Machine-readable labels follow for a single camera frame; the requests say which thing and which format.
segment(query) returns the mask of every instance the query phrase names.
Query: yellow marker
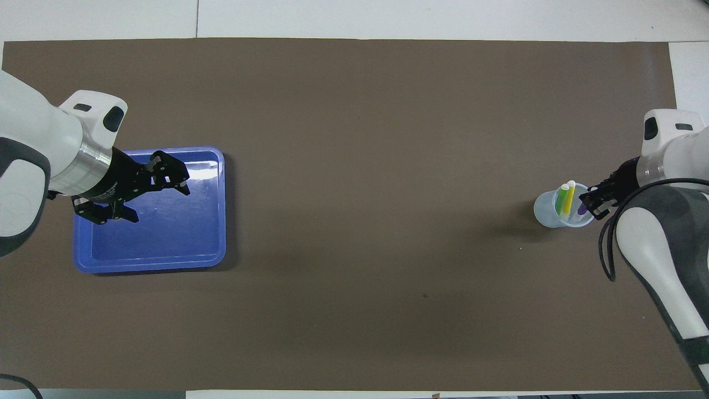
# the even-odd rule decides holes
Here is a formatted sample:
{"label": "yellow marker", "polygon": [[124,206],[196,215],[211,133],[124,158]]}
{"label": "yellow marker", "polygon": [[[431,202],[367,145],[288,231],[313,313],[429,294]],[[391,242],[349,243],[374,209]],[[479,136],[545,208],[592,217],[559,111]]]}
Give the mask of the yellow marker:
{"label": "yellow marker", "polygon": [[569,180],[567,183],[569,185],[569,194],[566,194],[564,199],[564,206],[562,207],[562,219],[564,221],[569,220],[569,215],[571,214],[571,203],[574,201],[574,191],[576,190],[576,182]]}

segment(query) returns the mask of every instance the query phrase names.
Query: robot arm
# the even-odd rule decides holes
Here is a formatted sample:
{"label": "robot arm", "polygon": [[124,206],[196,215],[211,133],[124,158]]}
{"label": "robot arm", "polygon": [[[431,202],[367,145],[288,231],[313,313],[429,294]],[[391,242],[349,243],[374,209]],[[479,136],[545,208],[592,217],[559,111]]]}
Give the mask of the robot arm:
{"label": "robot arm", "polygon": [[709,196],[702,192],[709,190],[707,154],[709,128],[699,115],[650,111],[641,156],[580,197],[597,219],[618,207],[599,240],[608,229],[606,273],[615,278],[615,232],[623,258],[709,396]]}
{"label": "robot arm", "polygon": [[45,198],[57,194],[72,196],[74,211],[97,224],[137,222],[123,204],[145,192],[189,194],[180,160],[157,151],[141,165],[113,147],[127,110],[122,99],[87,90],[55,107],[0,71],[0,256],[32,234]]}

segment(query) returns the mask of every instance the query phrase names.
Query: green marker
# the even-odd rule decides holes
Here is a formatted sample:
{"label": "green marker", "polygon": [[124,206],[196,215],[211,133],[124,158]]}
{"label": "green marker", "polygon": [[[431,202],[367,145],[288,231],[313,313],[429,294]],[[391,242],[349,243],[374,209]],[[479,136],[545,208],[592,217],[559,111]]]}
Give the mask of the green marker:
{"label": "green marker", "polygon": [[564,183],[559,187],[559,194],[557,194],[557,201],[554,203],[554,209],[557,211],[558,215],[562,214],[562,207],[566,201],[566,195],[569,194],[569,185]]}

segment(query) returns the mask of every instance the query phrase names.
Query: blue tray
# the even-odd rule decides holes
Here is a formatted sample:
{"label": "blue tray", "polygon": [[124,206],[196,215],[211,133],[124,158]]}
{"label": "blue tray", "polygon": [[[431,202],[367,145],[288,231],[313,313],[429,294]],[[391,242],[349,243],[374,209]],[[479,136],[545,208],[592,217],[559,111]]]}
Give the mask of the blue tray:
{"label": "blue tray", "polygon": [[[226,253],[224,155],[214,147],[166,148],[185,162],[190,195],[147,192],[126,205],[140,221],[98,225],[74,216],[74,264],[84,273],[207,268]],[[147,163],[155,150],[126,151]]]}

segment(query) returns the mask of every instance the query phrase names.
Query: clear plastic cup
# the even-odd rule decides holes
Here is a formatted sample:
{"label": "clear plastic cup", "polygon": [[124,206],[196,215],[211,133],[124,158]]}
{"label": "clear plastic cup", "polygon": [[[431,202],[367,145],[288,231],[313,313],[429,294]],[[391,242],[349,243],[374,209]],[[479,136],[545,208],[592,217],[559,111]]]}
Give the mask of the clear plastic cup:
{"label": "clear plastic cup", "polygon": [[537,221],[545,227],[550,229],[556,229],[557,227],[583,227],[591,223],[593,220],[593,215],[590,212],[586,212],[581,215],[581,218],[574,218],[576,211],[581,206],[581,200],[579,195],[588,192],[588,187],[577,183],[576,189],[574,190],[574,201],[571,203],[571,216],[569,220],[565,221],[561,216],[557,214],[554,208],[554,203],[557,201],[557,195],[559,194],[559,189],[552,191],[547,191],[544,194],[537,197],[534,201],[534,216]]}

